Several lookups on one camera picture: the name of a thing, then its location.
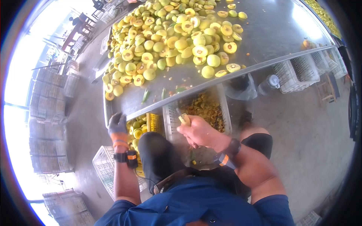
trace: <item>blue shirt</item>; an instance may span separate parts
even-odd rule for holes
[[[138,206],[118,200],[95,225],[181,226],[198,220],[212,226],[294,225],[287,196],[272,195],[251,205],[204,177],[183,179]]]

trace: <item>bottle cap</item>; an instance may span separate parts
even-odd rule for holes
[[[280,85],[279,85],[279,78],[278,76],[276,76],[275,74],[272,74],[270,77],[269,77],[269,82],[271,85],[273,85],[275,88],[280,88]]]

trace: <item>orange glove cuff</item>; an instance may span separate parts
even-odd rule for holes
[[[110,135],[112,142],[113,142],[113,147],[117,146],[117,145],[121,145],[124,146],[126,148],[129,148],[128,144],[127,144],[127,138],[128,135],[125,133],[112,133]]]

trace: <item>hand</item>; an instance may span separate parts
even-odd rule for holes
[[[205,146],[221,152],[229,146],[231,138],[212,128],[200,116],[189,115],[189,118],[191,126],[181,125],[177,131],[186,137],[192,147]]]
[[[113,147],[120,145],[128,148],[126,116],[121,112],[114,114],[109,120],[108,134],[113,141]]]

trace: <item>belt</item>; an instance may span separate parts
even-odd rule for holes
[[[167,191],[177,181],[184,179],[184,178],[192,177],[192,176],[203,176],[203,175],[197,169],[187,167],[186,169],[182,169],[177,172],[174,172],[173,174],[169,175],[165,179],[158,182],[157,186],[153,187],[153,192],[155,194],[163,193],[163,192]]]

